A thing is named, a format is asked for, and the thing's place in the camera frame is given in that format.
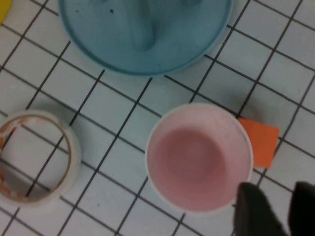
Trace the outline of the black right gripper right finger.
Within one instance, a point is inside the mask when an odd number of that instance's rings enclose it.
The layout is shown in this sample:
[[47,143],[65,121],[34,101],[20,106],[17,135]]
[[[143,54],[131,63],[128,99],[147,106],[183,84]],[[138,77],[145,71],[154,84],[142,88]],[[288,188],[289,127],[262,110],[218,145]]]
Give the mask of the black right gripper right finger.
[[315,235],[315,187],[297,182],[292,193],[289,211],[289,229],[292,236]]

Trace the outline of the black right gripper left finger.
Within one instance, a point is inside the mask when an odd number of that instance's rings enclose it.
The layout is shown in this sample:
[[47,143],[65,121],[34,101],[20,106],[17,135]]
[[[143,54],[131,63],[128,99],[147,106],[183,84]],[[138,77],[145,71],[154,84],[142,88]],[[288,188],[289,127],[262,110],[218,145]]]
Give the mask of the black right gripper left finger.
[[267,197],[249,182],[238,186],[233,225],[236,236],[287,235]]

